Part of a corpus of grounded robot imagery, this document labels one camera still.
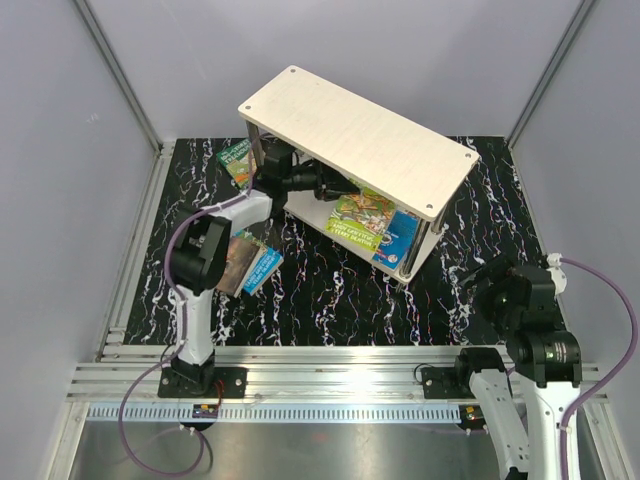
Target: black mounting plate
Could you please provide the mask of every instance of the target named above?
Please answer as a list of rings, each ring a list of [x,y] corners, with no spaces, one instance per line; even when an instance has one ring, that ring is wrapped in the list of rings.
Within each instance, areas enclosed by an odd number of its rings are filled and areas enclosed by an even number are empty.
[[[454,367],[423,367],[420,375],[425,399],[474,398],[469,388],[458,382]]]
[[[242,367],[216,367],[204,372],[204,378],[210,378],[206,388],[201,388],[194,382],[178,375],[171,367],[162,369],[158,397],[160,398],[217,398],[218,391],[215,383],[220,381],[224,385],[222,398],[244,398],[247,387],[247,369]]]

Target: book cover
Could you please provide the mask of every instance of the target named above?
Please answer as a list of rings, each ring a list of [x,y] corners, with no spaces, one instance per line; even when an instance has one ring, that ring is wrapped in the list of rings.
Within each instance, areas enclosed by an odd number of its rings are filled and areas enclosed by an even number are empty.
[[[233,182],[240,190],[249,184],[249,158],[251,158],[252,171],[255,172],[256,170],[249,140],[245,139],[240,143],[225,148],[216,157],[229,172]]]
[[[276,271],[276,269],[283,262],[284,258],[282,255],[273,248],[265,245],[260,240],[255,238],[251,233],[241,230],[236,234],[239,237],[248,239],[261,247],[263,247],[264,253],[256,263],[256,266],[251,271],[249,278],[247,278],[246,283],[244,284],[243,290],[247,292],[249,295],[253,295],[256,293],[262,284]]]
[[[262,248],[250,240],[231,237],[224,275],[216,288],[227,295],[237,297],[260,259],[261,253]]]
[[[407,254],[416,228],[418,219],[415,215],[397,210],[373,259],[395,270]]]
[[[375,252],[382,240],[395,204],[363,187],[359,194],[343,195],[331,212],[326,230]]]

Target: black marble tabletop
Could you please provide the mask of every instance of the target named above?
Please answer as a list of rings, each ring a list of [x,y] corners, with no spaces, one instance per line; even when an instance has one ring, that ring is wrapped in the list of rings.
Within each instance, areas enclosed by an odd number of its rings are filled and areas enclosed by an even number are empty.
[[[127,325],[125,343],[175,341],[175,303],[162,260],[177,207],[237,194],[216,152],[241,139],[178,140]],[[214,294],[216,345],[495,344],[459,278],[499,253],[540,264],[543,255],[503,138],[458,137],[481,159],[461,185],[445,233],[409,286],[401,286],[314,228],[283,213],[252,232],[284,256],[254,296]]]

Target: metal floor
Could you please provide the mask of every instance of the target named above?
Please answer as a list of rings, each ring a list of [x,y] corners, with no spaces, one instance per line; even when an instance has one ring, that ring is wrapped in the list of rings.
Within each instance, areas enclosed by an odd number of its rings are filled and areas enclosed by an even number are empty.
[[[130,444],[145,445],[168,423],[127,423]],[[601,480],[587,423],[579,421],[582,480]],[[189,479],[236,480],[498,480],[491,438],[467,437],[452,425],[237,424],[205,431],[213,452]],[[197,440],[176,432],[143,448],[154,468],[179,471],[198,452]],[[157,476],[124,457],[115,422],[86,423],[70,479],[146,480]]]

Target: purple cable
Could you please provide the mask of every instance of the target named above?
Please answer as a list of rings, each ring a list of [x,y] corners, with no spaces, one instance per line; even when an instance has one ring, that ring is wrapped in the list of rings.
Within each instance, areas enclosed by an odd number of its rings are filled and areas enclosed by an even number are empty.
[[[253,144],[259,139],[260,137],[256,138],[253,142],[251,142],[251,145],[249,146],[250,152],[252,151]],[[164,277],[167,282],[167,285],[169,285],[169,287],[171,287],[171,289],[173,289],[173,291],[176,292],[176,295],[180,299],[178,304],[179,304],[179,308],[182,309],[182,338],[178,339],[178,348],[176,348],[176,350],[168,358],[166,358],[165,360],[161,360],[158,363],[152,365],[149,369],[147,369],[142,375],[140,375],[131,384],[127,392],[124,394],[124,397],[122,397],[122,402],[120,403],[120,411],[118,412],[118,432],[120,434],[120,442],[122,443],[122,447],[124,448],[124,451],[126,452],[127,456],[133,461],[133,463],[135,463],[138,467],[140,467],[143,470],[146,470],[149,473],[153,473],[161,477],[179,478],[179,477],[184,477],[185,475],[189,475],[191,472],[193,472],[200,464],[200,461],[202,460],[202,457],[204,455],[204,446],[205,446],[204,436],[200,432],[195,430],[195,432],[197,433],[198,439],[200,440],[200,453],[196,458],[196,461],[189,468],[187,468],[186,470],[182,470],[180,472],[163,472],[162,470],[157,470],[145,464],[142,460],[140,460],[136,456],[135,452],[131,449],[129,442],[127,442],[127,437],[124,432],[124,421],[123,421],[124,408],[127,404],[127,401],[129,400],[129,397],[131,396],[135,388],[140,384],[140,382],[142,382],[142,380],[144,380],[144,378],[147,375],[149,375],[151,372],[153,372],[156,368],[162,367],[162,365],[166,362],[171,362],[171,360],[176,358],[184,348],[184,341],[187,338],[187,312],[188,312],[187,303],[186,303],[187,297],[182,292],[182,290],[178,288],[178,286],[173,280],[173,277],[171,276],[171,252],[173,251],[173,248],[175,247],[176,242],[178,241],[178,237],[182,234],[182,232],[187,228],[187,226],[190,223],[196,221],[197,219],[204,217],[205,215],[209,215],[211,213],[222,210],[223,208],[231,207],[247,199],[249,197],[249,194],[253,190],[253,170],[251,167],[252,167],[251,161],[249,161],[249,185],[247,190],[242,192],[237,197],[227,200],[226,202],[218,203],[211,207],[204,208],[199,212],[197,212],[196,214],[191,215],[184,222],[182,222],[178,226],[178,228],[176,228],[176,231],[171,236],[171,239],[169,240],[169,244],[167,245],[167,253],[164,256]]]
[[[584,402],[586,402],[591,396],[593,396],[598,390],[604,387],[607,383],[609,383],[613,377],[615,377],[620,370],[624,368],[624,366],[629,363],[631,357],[633,356],[636,347],[638,345],[638,320],[636,318],[636,313],[633,310],[633,306],[631,305],[631,301],[629,297],[622,291],[622,289],[609,277],[599,272],[595,268],[589,267],[583,263],[580,263],[576,260],[571,260],[569,258],[562,257],[561,262],[567,263],[569,265],[573,265],[574,267],[578,267],[586,272],[589,272],[591,275],[598,277],[600,280],[609,285],[622,299],[627,312],[629,313],[629,319],[631,320],[631,341],[629,342],[629,348],[625,352],[624,356],[620,359],[620,361],[616,364],[615,367],[611,369],[609,373],[607,373],[598,383],[596,383],[589,390],[580,395],[562,416],[562,421],[560,425],[562,426],[562,430],[560,430],[560,466],[562,473],[562,480],[569,480],[569,459],[567,458],[567,430],[566,428],[569,425],[569,420],[571,416],[582,406]]]

